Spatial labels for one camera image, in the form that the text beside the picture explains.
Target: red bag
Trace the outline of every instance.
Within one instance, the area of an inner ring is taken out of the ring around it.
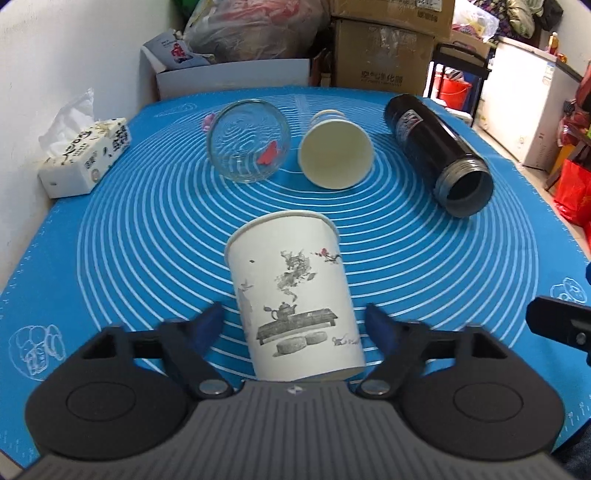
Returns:
[[[560,214],[575,225],[591,221],[591,171],[565,160],[554,204]]]

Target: thermos label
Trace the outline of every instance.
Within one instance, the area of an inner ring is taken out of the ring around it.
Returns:
[[[396,123],[396,138],[401,145],[406,144],[408,134],[415,128],[423,119],[414,110],[405,112]]]

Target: blue silicone mat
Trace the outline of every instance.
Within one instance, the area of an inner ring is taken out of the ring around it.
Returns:
[[[534,336],[524,314],[537,294],[587,303],[585,256],[510,161],[429,103],[486,158],[495,179],[483,211],[450,217],[393,143],[382,117],[390,97],[286,88],[146,107],[130,123],[132,147],[95,191],[52,208],[0,299],[0,449],[23,466],[36,459],[23,420],[28,395],[107,325],[148,329],[220,300],[228,319],[207,359],[234,385],[253,378],[223,249],[245,222],[293,208],[324,213],[339,228],[358,320],[371,301],[437,328],[484,324],[561,394],[567,418],[559,442],[574,433],[591,416],[585,354]],[[292,135],[284,168],[248,185],[216,174],[201,130],[207,114],[244,98],[272,102]],[[376,151],[367,178],[340,192],[315,187],[297,165],[312,115],[329,108],[365,128]],[[368,365],[379,363],[365,335],[362,342]]]

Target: clear glass cup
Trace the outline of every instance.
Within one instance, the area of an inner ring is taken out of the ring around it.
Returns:
[[[219,112],[207,132],[207,155],[227,179],[249,183],[273,175],[290,150],[285,116],[264,100],[240,100]]]

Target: tissue box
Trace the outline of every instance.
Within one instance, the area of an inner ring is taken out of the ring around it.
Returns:
[[[89,193],[129,146],[125,118],[97,122],[83,130],[59,157],[50,157],[39,178],[50,198]]]

